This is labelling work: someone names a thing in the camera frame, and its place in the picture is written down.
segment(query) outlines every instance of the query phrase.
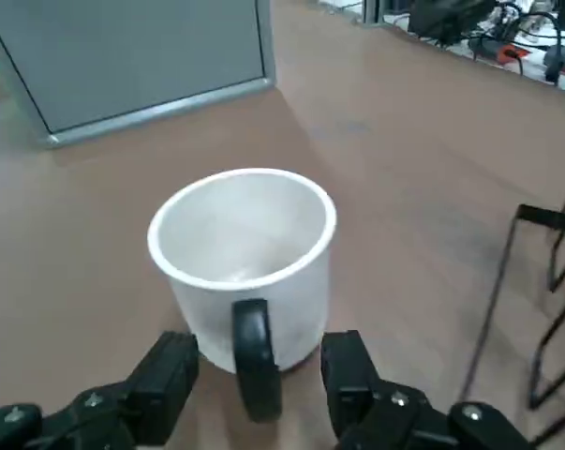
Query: brown table surface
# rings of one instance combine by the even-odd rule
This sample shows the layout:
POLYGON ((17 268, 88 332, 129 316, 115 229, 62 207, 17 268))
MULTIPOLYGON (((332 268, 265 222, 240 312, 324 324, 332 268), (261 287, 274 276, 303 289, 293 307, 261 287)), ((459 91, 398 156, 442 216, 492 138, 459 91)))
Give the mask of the brown table surface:
MULTIPOLYGON (((0 405, 56 411, 185 329, 149 221, 185 184, 251 166, 303 173, 335 199, 329 329, 359 328, 382 376, 442 410, 454 401, 514 208, 565 195, 565 93, 299 0, 273 16, 279 83, 261 95, 52 151, 0 98, 0 405)), ((514 255, 476 388, 511 418, 560 301, 530 299, 534 248, 514 255)), ((565 341, 552 354, 548 377, 565 341)), ((253 425, 233 377, 201 364, 170 448, 330 448, 318 357, 283 389, 281 420, 253 425)), ((564 406, 517 425, 533 434, 564 406)))

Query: mug handle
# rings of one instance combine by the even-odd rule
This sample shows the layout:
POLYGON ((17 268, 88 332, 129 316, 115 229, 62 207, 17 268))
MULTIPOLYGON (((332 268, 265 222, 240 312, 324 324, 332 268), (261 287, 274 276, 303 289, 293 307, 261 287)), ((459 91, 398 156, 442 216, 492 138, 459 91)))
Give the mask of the mug handle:
POLYGON ((241 300, 232 305, 232 347, 249 418, 275 421, 282 413, 282 382, 272 350, 267 300, 241 300))

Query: black metal stand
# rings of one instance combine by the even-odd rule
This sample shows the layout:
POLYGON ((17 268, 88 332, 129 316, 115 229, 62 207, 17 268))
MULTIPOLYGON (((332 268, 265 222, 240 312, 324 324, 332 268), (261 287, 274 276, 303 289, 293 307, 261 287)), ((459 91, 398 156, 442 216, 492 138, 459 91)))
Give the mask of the black metal stand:
MULTIPOLYGON (((500 294, 500 289, 505 277, 507 264, 511 256, 511 249, 513 246, 515 232, 517 231, 517 224, 520 220, 536 225, 541 225, 554 231, 558 231, 557 239, 555 240, 555 243, 551 248, 551 256, 547 274, 547 289, 550 292, 554 293, 561 286, 563 280, 565 279, 565 265, 561 272, 556 275, 557 255, 565 237, 565 204, 563 205, 563 208, 560 212, 538 208, 536 206, 530 206, 527 204, 520 204, 517 207, 517 211, 515 213, 515 216, 513 217, 511 227, 509 229, 507 242, 505 244, 505 248, 503 249, 500 264, 498 265, 497 279, 490 295, 490 302, 488 304, 486 315, 484 317, 483 327, 476 342, 474 354, 469 364, 468 374, 461 390, 459 401, 466 401, 466 399, 469 397, 471 386, 473 385, 476 372, 478 370, 478 365, 480 364, 480 359, 482 357, 483 349, 490 332, 492 318, 497 307, 498 296, 500 294)), ((539 393, 538 385, 543 368, 544 349, 564 322, 565 307, 561 310, 558 317, 546 331, 536 349, 536 352, 534 353, 528 386, 528 407, 531 410, 538 409, 543 403, 545 403, 547 399, 549 399, 556 393, 556 391, 562 384, 565 383, 564 369, 554 382, 549 384, 542 392, 539 393)), ((531 443, 535 446, 546 443, 549 439, 559 434, 559 432, 561 432, 563 429, 565 429, 565 414, 557 421, 555 421, 555 423, 545 429, 531 443)))

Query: screw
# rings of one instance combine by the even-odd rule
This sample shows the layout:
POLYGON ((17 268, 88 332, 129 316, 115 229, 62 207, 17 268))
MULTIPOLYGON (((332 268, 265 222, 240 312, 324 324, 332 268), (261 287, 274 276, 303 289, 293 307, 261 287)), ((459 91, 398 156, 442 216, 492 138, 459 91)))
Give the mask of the screw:
POLYGON ((96 393, 92 393, 89 398, 84 401, 84 406, 88 408, 93 408, 103 401, 103 397, 98 396, 96 393))
POLYGON ((471 419, 471 420, 480 420, 482 419, 482 410, 475 405, 467 405, 463 409, 463 414, 471 419))
POLYGON ((398 406, 406 406, 409 403, 409 397, 402 392, 396 391, 391 397, 391 402, 398 406))
POLYGON ((18 422, 24 416, 25 416, 24 412, 17 406, 14 406, 3 420, 5 420, 8 424, 12 424, 14 422, 18 422))

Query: mug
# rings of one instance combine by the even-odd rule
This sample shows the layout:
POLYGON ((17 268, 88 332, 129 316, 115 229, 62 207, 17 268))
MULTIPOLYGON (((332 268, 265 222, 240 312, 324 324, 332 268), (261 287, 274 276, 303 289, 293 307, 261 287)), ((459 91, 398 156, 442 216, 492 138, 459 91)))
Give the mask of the mug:
POLYGON ((201 353, 237 374, 253 420, 279 415, 278 370, 307 358, 323 336, 335 227, 326 191, 277 169, 203 178, 151 221, 154 262, 201 353))

